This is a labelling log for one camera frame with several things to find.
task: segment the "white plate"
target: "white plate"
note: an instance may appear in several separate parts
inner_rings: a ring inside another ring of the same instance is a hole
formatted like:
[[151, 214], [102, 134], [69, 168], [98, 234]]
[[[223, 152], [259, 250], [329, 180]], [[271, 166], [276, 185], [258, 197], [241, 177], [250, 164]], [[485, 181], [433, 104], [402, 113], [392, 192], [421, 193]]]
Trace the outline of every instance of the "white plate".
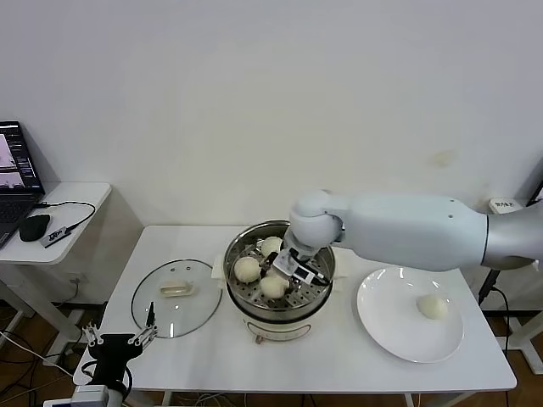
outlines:
[[[430, 320], [417, 298], [435, 294], [447, 303], [443, 320]], [[462, 316], [430, 271], [407, 267], [377, 270], [362, 282], [356, 297], [358, 315], [369, 334], [391, 354], [419, 363], [451, 357], [464, 338]]]

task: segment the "white table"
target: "white table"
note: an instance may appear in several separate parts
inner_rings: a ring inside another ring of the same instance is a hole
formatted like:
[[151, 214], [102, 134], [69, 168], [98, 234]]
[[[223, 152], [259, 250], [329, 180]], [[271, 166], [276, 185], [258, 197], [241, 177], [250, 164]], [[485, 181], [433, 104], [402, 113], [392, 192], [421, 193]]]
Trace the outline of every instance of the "white table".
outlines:
[[[111, 191], [110, 185], [103, 182], [45, 182], [44, 188], [46, 196], [42, 201], [47, 201], [50, 204], [64, 201], [87, 202], [93, 204], [97, 211]], [[52, 219], [48, 225], [48, 232], [50, 233], [61, 226], [70, 226], [84, 219], [90, 211], [91, 208], [88, 206], [63, 205], [55, 208], [36, 209], [31, 215], [51, 214]], [[74, 229], [69, 236], [48, 248], [44, 248], [39, 242], [23, 242], [19, 238], [19, 233], [16, 232], [8, 243], [0, 249], [0, 264], [3, 265], [2, 272], [0, 272], [0, 280], [2, 280], [0, 298], [6, 299], [10, 305], [19, 311], [12, 319], [8, 329], [13, 330], [23, 316], [31, 316], [33, 310], [35, 310], [60, 332], [49, 349], [49, 354], [61, 352], [69, 341], [74, 342], [78, 339], [81, 330], [76, 326], [76, 322], [81, 318], [82, 311], [72, 311], [70, 317], [65, 317], [49, 302], [48, 298], [32, 283], [31, 279], [21, 277], [15, 267], [7, 265], [57, 264], [70, 251], [91, 220], [92, 218], [85, 221]]]
[[[174, 259], [201, 259], [210, 265], [244, 229], [241, 226], [149, 226], [145, 228], [105, 311], [101, 332], [136, 332], [132, 295], [154, 268]], [[465, 339], [450, 359], [415, 364], [382, 349], [355, 316], [355, 290], [383, 264], [335, 251], [349, 276], [322, 309], [323, 323], [288, 343], [255, 343], [227, 293], [216, 313], [197, 331], [157, 338], [129, 367], [136, 390], [237, 393], [454, 393], [434, 398], [452, 405], [478, 391], [516, 386], [486, 320], [459, 270], [435, 276], [456, 301]], [[80, 366], [91, 360], [88, 352]], [[88, 378], [77, 369], [75, 384]]]

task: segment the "laptop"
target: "laptop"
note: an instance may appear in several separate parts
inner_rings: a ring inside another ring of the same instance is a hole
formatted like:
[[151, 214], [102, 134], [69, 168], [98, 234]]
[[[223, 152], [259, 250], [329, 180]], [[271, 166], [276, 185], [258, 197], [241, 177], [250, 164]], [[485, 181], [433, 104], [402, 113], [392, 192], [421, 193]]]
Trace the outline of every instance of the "laptop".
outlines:
[[0, 121], [0, 248], [45, 194], [18, 121]]

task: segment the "robot forearm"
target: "robot forearm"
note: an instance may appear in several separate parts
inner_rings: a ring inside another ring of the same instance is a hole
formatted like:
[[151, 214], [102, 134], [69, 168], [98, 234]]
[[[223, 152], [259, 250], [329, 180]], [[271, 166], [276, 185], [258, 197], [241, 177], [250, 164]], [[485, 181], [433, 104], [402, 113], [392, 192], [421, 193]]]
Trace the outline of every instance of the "robot forearm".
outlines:
[[303, 259], [334, 244], [362, 258], [443, 271], [512, 269], [543, 258], [543, 203], [485, 215], [454, 198], [309, 192], [293, 207], [286, 245]]

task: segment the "black computer mouse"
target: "black computer mouse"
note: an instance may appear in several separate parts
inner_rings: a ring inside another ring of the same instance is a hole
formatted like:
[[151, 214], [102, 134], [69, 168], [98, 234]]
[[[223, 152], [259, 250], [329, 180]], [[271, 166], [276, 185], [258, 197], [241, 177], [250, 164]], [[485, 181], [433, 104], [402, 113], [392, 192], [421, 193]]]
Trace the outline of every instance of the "black computer mouse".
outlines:
[[34, 242], [45, 235], [51, 216], [36, 215], [20, 222], [19, 236], [23, 242]]

